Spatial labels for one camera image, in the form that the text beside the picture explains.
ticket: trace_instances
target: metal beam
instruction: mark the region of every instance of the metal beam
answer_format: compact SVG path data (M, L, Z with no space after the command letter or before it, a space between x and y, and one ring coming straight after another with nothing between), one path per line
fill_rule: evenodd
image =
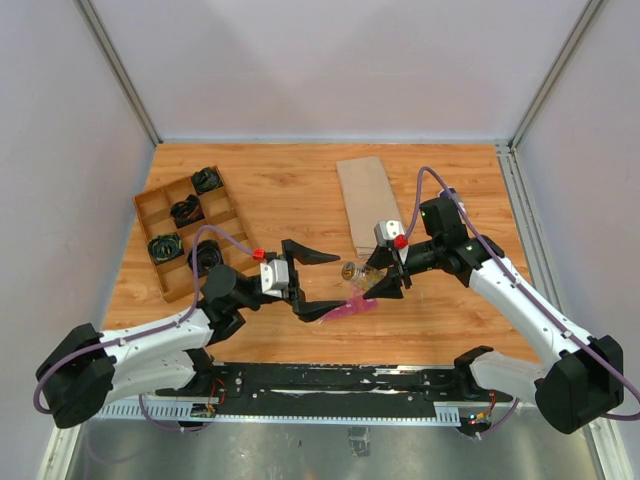
M74 3L87 24L87 27L91 31L98 47L102 51L109 68L120 84L120 88L122 88L122 92L129 101L129 105L131 105L136 117L140 121L140 125L145 130L154 146L162 143L160 135L151 121L151 117L144 107L142 100L140 100L140 96L133 86L124 65L120 61L120 57L118 57L113 43L107 34L107 30L100 20L98 12L93 6L93 2L91 0L74 0Z
M544 78L542 85L533 97L533 101L520 121L518 128L516 128L513 138L509 142L509 147L517 149L520 146L533 121L538 116L540 109L549 98L549 95L553 91L558 79L564 72L575 52L578 50L585 34L591 25L593 25L594 20L602 11L602 8L605 6L607 1L608 0L589 0L587 2L580 13L580 17L573 26L569 37L562 46L560 53L558 53L558 56L553 62L551 69Z

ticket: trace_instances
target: white panel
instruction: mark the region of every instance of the white panel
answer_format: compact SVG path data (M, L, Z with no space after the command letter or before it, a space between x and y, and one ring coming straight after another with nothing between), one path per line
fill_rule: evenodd
M0 478L31 480L36 368L101 322L152 148L72 1L0 2L0 64Z
M507 138L585 0L94 0L161 136Z
M609 2L520 149L568 314L640 384L640 3ZM638 405L626 394L622 411ZM620 424L636 478L640 424Z

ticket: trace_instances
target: wooden table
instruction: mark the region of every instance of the wooden table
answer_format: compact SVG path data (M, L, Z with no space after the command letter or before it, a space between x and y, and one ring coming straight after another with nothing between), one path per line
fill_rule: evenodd
M217 165L259 247L280 251L280 241L291 238L352 260L356 254L335 162L370 155L382 158L405 225L415 201L418 168L430 165L460 192L479 230L528 276L490 145L160 145L147 188ZM423 200L436 196L439 189L425 178ZM425 239L418 225L412 241ZM307 298L347 298L350 291L340 278L341 266L335 262L301 267ZM451 364L470 348L490 345L507 355L536 358L500 313L455 277L432 271L413 281L404 300L379 300L376 310L323 323L302 323L284 303L266 305L259 312L244 310L247 324L209 351L223 361L430 365ZM185 297L168 304L161 298L136 223L104 328L157 320L190 302Z

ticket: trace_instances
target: wooden box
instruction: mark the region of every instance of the wooden box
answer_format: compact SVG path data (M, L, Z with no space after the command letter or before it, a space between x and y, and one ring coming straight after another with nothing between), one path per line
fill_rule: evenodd
M216 225L251 250L256 245L255 239L248 233L241 215L235 209L220 171L215 166L211 168L220 176L222 186L198 195L204 220L177 228L170 214L173 204L185 200L189 195L196 195L190 176L145 191L133 198L138 223L142 228L147 245L154 237L167 233L177 233L182 240L184 254L179 257L156 265L149 256L149 261L158 277L162 297L167 302L173 302L193 293L193 272L187 263L187 255L193 247L196 231L202 225ZM207 239L218 242L224 263L240 272L248 270L258 263L215 232L205 231L200 235L200 242ZM200 286L204 284L205 279L206 276L200 278Z

